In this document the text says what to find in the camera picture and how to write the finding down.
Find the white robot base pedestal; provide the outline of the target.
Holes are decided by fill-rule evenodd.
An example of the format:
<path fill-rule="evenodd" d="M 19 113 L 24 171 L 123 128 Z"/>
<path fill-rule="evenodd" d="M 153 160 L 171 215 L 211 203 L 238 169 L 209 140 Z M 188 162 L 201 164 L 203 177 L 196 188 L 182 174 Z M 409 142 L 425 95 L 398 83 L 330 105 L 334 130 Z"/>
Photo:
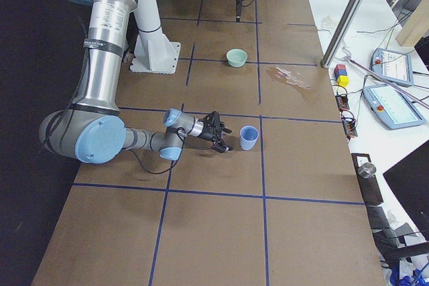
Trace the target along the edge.
<path fill-rule="evenodd" d="M 181 44 L 171 42 L 163 33 L 156 0 L 138 0 L 134 16 L 138 37 L 131 71 L 153 74 L 175 73 Z"/>

